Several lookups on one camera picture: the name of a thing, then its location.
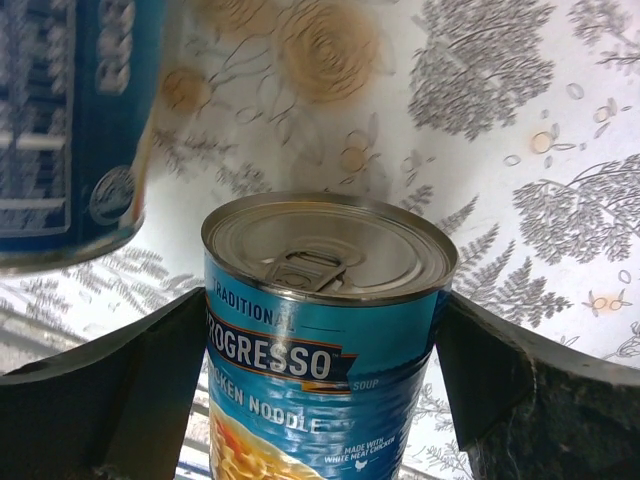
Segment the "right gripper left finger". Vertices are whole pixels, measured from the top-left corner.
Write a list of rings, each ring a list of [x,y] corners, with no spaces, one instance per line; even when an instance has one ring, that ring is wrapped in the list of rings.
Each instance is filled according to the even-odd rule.
[[[171,479],[206,343],[205,291],[1,378],[4,479]]]

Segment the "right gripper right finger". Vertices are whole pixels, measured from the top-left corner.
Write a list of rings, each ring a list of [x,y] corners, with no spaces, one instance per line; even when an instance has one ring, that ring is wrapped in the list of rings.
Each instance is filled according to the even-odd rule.
[[[476,479],[636,479],[639,372],[451,294],[436,348]]]

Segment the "Progresso chicken noodle can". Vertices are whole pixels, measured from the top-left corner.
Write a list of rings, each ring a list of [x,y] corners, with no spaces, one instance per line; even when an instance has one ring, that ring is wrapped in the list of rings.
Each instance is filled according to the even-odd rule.
[[[402,208],[231,201],[202,224],[216,479],[393,479],[458,263]]]

